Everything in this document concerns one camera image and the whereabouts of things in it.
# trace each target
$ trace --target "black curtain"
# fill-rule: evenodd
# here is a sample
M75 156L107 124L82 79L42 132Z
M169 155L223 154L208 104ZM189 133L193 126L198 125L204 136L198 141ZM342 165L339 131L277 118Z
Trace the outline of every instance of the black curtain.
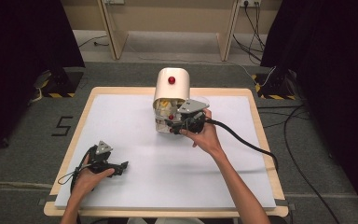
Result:
M311 2L282 1L261 64L297 71L321 135L358 194L358 2L323 1L317 16ZM315 20L298 27L301 18ZM297 36L301 42L291 42Z
M84 67L59 0L0 1L0 141L34 94L43 72Z

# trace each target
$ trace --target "gray carpet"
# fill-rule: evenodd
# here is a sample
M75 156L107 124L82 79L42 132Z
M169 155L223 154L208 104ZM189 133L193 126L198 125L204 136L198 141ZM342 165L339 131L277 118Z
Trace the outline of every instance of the gray carpet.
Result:
M90 91L97 86L154 87L158 72L164 67L182 67L190 74L191 87L248 88L252 90L267 135L269 147L277 156L283 192L293 211L295 223L335 223L294 166L284 142L283 124L293 108L266 106L301 105L297 100L265 100L256 97L253 81L237 65L155 64L155 63L86 63L85 72L74 98L43 98L31 104L8 138L9 146L0 148L0 182L52 185L60 169L76 125ZM268 70L248 66L249 73ZM329 152L306 108L287 124L286 137L296 162L310 183L324 196L341 223L358 223L358 197L342 169ZM71 126L66 136L56 125ZM0 223L58 223L57 217L46 217L41 198L48 186L12 187L0 185ZM89 223L95 218L84 218Z

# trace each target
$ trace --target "wooden table edge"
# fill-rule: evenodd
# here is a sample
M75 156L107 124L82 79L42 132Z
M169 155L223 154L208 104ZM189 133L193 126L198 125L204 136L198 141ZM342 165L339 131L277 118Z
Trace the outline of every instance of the wooden table edge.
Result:
M61 185L57 183L57 180L66 174L69 162L72 159L76 143L80 137L81 128L83 127L87 115L89 114L92 103L96 95L99 94L128 94L128 95L143 95L143 94L154 94L155 87L95 87L92 89L89 99L86 102L86 105L83 109L83 113L77 124L75 133L72 137L71 143L68 147L68 150L65 154L65 157L62 161L62 166L60 171L57 174L57 177L54 181L53 187L49 195L58 195ZM247 96L249 99L252 118L255 124L255 131L257 138L259 140L260 147L269 151L269 144L267 142L267 137L264 133L263 126L261 123L260 116L258 115L257 108L255 105L255 98L252 95L252 92L249 89L234 89L234 88L191 88L190 96L192 95L218 95L218 96ZM264 155L264 161L266 164L268 178L272 187L272 193L275 199L285 200L284 194L282 191L281 182L278 177L278 173L275 170L275 166L271 157ZM44 207L44 212L46 216L62 216L64 209L58 209L54 202L46 202ZM287 206L277 206L273 210L266 210L266 213L269 216L280 216L286 217L288 215L289 209ZM180 210L180 211L170 211L170 210L153 210L153 211L139 211L139 210L80 210L79 214L86 217L238 217L239 214L237 211L189 211L189 210Z

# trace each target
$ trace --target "white cylindrical device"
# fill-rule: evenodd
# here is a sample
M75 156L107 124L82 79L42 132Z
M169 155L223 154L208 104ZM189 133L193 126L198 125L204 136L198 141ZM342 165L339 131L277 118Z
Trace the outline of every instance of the white cylindrical device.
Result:
M158 73L153 101L156 130L170 133L165 120L179 121L178 108L190 96L190 76L183 68L164 68Z

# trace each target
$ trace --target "floor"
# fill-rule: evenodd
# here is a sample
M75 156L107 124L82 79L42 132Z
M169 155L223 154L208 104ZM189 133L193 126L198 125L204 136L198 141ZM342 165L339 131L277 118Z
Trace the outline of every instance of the floor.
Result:
M269 70L258 67L257 61L251 60L235 42L231 45L228 61L222 62L215 34L130 32L122 57L113 60L110 48L105 46L107 38L95 38L105 36L105 32L74 33L88 65L83 82L76 91L77 97L44 98L30 106L13 132L10 146L0 149L0 223L59 222L58 217L44 215L43 203L40 205L39 200L49 193L92 87L111 83L117 86L153 86L160 67L179 64L190 74L197 74L192 79L197 87L248 88L255 94L249 76L255 71ZM253 36L236 37L243 45L250 46ZM261 39L265 42L266 36L261 35ZM255 42L252 48L260 49ZM257 52L256 56L261 57L261 53ZM255 100L269 147L274 149L280 161L279 177L285 198L293 209L294 218L286 217L286 221L336 223L288 156L287 137L299 167L330 204L340 223L358 223L358 197L342 169L329 158L307 110L303 108L295 119L291 119L287 136L282 133L282 121L293 108L279 106L298 105L301 100L277 101L257 97ZM74 127L68 137L53 137L51 134L57 132L57 120L68 115L73 119L68 119L69 124L65 125ZM91 223L94 219L85 217L83 220Z
M74 31L85 62L221 64L216 34L130 32L122 56L113 60L105 31ZM243 45L261 50L253 35L236 35ZM266 35L260 35L266 42ZM262 53L254 51L261 58ZM233 40L226 63L258 65Z

